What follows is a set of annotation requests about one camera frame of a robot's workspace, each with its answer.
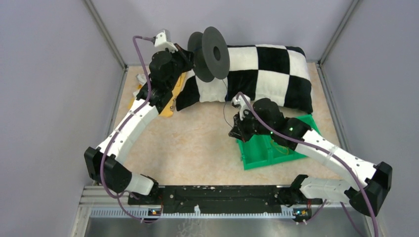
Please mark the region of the dark grey filament spool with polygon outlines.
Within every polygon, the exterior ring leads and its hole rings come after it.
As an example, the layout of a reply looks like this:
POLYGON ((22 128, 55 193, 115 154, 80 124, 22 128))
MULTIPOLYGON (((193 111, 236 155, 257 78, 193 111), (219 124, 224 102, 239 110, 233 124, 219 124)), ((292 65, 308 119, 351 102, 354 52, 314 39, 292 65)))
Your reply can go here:
POLYGON ((224 79, 230 70, 230 56, 226 41, 221 32, 207 27, 203 32, 190 35, 187 50, 194 53, 195 75, 203 82, 224 79))

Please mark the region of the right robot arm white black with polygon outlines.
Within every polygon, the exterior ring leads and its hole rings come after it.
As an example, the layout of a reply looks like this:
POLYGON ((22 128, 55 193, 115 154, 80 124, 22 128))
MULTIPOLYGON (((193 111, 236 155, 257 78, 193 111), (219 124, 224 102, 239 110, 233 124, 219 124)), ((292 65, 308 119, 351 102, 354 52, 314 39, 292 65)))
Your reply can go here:
POLYGON ((232 106, 239 108, 229 136, 243 142, 254 135, 270 136, 275 143, 321 163, 340 179, 321 179, 298 175, 292 183, 290 198, 295 203, 321 198, 350 204, 355 210, 376 217, 387 197, 392 182, 392 167, 363 160, 322 137, 309 124, 287 118, 278 105, 268 98, 249 102, 238 93, 232 106))

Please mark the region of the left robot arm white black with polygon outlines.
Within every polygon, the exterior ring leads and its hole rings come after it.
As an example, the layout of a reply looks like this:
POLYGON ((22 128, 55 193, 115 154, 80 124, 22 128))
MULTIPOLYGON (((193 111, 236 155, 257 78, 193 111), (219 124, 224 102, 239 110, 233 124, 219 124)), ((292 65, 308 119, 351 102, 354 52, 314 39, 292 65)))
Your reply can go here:
POLYGON ((84 153, 90 178, 115 193, 136 193, 146 204, 158 199, 156 180, 129 171, 124 162, 132 146, 146 128, 173 100, 178 78, 194 67, 194 54, 176 45, 175 52, 158 51, 149 65, 150 84, 139 91, 130 111, 117 128, 97 147, 84 153))

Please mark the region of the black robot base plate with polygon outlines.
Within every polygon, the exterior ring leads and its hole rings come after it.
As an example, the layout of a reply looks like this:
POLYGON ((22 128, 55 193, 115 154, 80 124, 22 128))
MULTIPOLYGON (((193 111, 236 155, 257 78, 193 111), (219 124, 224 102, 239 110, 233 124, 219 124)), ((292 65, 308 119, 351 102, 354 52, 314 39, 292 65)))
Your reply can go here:
POLYGON ((307 205, 297 189, 277 185, 160 186, 148 196, 130 197, 129 205, 156 205, 164 214, 280 213, 296 204, 307 205))

